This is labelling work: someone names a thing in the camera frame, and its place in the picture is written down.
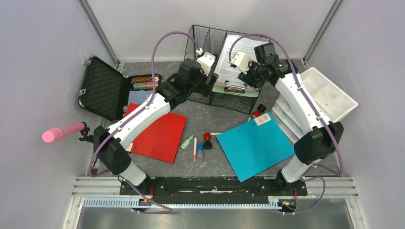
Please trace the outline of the black wire mesh organizer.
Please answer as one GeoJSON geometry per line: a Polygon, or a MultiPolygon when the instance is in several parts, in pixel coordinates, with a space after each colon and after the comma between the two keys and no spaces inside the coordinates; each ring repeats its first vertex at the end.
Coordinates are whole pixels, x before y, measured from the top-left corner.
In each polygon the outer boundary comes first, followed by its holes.
{"type": "Polygon", "coordinates": [[[255,60],[253,48],[268,43],[269,39],[250,36],[234,45],[234,41],[242,36],[242,33],[201,25],[192,25],[189,35],[184,58],[200,64],[210,92],[207,96],[193,93],[188,99],[245,114],[252,112],[260,90],[237,78],[241,71],[230,66],[228,55],[244,52],[255,60]]]}

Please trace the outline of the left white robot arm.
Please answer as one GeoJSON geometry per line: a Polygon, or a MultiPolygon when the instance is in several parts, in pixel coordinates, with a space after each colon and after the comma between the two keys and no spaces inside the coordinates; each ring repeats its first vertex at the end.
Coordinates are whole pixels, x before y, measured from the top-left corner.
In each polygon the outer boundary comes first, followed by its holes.
{"type": "Polygon", "coordinates": [[[132,141],[152,123],[184,103],[193,93],[209,96],[216,77],[207,78],[215,63],[215,56],[204,54],[197,60],[186,59],[166,81],[159,84],[142,105],[115,124],[94,130],[94,159],[102,162],[115,176],[130,183],[138,194],[149,191],[147,174],[126,152],[132,141]]]}

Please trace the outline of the white printed paper sheet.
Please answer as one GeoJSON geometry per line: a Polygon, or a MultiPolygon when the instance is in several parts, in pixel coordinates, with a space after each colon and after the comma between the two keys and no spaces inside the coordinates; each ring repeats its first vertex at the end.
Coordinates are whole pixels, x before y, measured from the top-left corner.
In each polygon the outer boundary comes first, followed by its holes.
{"type": "Polygon", "coordinates": [[[221,50],[218,63],[216,69],[214,71],[215,74],[218,75],[216,80],[216,84],[219,86],[231,85],[237,87],[245,87],[247,91],[253,91],[254,88],[248,86],[246,83],[238,79],[238,76],[243,71],[240,70],[238,67],[232,67],[231,62],[229,61],[229,56],[231,59],[234,59],[234,56],[238,52],[243,52],[249,56],[249,58],[253,61],[256,61],[256,55],[254,48],[268,43],[269,40],[259,41],[259,40],[252,40],[250,38],[242,38],[234,44],[234,42],[239,38],[239,35],[227,35],[224,46],[221,50]]]}

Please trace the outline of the teal blue clipboard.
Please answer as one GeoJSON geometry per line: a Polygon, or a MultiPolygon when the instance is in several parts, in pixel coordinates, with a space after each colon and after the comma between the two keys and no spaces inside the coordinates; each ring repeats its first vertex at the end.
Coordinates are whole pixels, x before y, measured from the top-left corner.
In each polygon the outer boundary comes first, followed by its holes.
{"type": "Polygon", "coordinates": [[[270,112],[216,138],[240,182],[295,154],[292,144],[270,112]]]}

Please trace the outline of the light green clipboard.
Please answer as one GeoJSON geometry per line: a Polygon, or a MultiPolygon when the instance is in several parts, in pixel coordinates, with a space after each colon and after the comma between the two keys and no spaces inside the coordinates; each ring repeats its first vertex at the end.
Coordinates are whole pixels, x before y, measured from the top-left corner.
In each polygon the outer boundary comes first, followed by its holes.
{"type": "Polygon", "coordinates": [[[256,91],[256,92],[236,91],[236,90],[231,90],[228,88],[225,88],[224,90],[216,90],[214,88],[214,86],[213,86],[212,91],[215,93],[231,94],[231,95],[250,97],[250,98],[257,98],[260,94],[260,91],[256,91]]]}

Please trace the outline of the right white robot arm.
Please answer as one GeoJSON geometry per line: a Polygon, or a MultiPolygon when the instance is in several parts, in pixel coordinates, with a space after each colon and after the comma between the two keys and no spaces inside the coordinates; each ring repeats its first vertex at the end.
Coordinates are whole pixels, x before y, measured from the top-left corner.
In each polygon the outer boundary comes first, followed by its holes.
{"type": "Polygon", "coordinates": [[[304,180],[305,174],[312,167],[319,166],[319,162],[332,153],[337,153],[342,163],[339,140],[344,128],[340,122],[334,123],[321,114],[321,109],[304,86],[295,64],[289,57],[280,59],[273,43],[259,45],[254,48],[254,52],[255,60],[244,52],[229,55],[231,66],[241,71],[238,79],[252,88],[261,88],[265,83],[271,83],[291,106],[304,134],[294,144],[293,158],[276,177],[277,191],[287,195],[299,181],[304,180]]]}

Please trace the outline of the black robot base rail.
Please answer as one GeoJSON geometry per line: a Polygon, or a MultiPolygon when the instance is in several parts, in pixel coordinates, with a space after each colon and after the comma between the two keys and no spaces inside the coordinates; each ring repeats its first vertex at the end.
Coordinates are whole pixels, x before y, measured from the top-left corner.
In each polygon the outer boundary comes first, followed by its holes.
{"type": "Polygon", "coordinates": [[[275,177],[148,177],[138,190],[160,204],[265,204],[268,197],[306,196],[302,181],[275,177]]]}

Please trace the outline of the pink clear clipboard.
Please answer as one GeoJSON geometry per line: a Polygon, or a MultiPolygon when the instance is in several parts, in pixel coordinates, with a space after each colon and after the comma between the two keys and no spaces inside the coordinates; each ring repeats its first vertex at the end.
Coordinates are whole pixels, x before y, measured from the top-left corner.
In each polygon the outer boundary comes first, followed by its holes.
{"type": "Polygon", "coordinates": [[[225,88],[231,89],[231,90],[236,90],[236,91],[247,91],[247,92],[256,92],[257,89],[248,86],[244,82],[240,81],[225,81],[224,83],[215,83],[214,88],[216,90],[224,90],[225,88]]]}

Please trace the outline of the red clipboard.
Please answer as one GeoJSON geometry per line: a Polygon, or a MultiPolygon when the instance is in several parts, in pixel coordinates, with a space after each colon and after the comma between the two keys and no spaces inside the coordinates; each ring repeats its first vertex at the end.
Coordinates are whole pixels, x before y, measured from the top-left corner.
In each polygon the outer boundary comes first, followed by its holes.
{"type": "Polygon", "coordinates": [[[174,163],[186,121],[187,117],[183,115],[165,114],[140,133],[127,151],[174,163]]]}

